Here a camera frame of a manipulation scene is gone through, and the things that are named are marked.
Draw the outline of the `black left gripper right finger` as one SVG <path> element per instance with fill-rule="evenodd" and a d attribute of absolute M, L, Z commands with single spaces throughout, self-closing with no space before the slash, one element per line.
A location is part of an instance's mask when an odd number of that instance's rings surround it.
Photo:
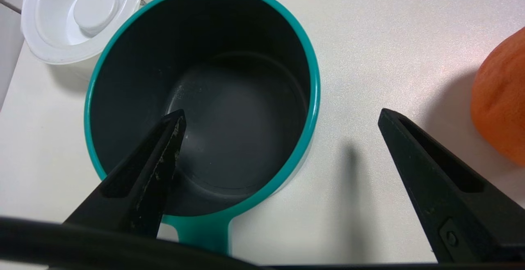
<path fill-rule="evenodd" d="M 413 121 L 378 126 L 439 263 L 523 263 L 525 211 Z"/>

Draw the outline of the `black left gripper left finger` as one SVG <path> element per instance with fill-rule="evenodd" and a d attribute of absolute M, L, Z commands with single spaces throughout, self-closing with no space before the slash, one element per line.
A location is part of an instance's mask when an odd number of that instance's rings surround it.
<path fill-rule="evenodd" d="M 165 115 L 65 223 L 155 238 L 176 176 L 185 130 L 182 109 Z"/>

